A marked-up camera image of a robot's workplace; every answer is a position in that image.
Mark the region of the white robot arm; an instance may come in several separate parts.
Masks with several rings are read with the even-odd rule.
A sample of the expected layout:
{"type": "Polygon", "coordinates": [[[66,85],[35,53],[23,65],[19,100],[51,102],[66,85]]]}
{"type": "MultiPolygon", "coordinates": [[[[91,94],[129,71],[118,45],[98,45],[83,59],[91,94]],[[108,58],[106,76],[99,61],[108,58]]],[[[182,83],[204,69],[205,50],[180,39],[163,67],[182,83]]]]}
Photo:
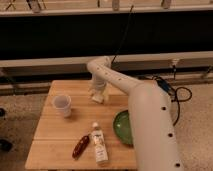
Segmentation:
{"type": "Polygon", "coordinates": [[[107,56],[87,63],[92,88],[110,83],[128,95],[133,146],[138,171],[184,171],[174,126],[170,96],[153,81],[142,81],[111,69],[107,56]]]}

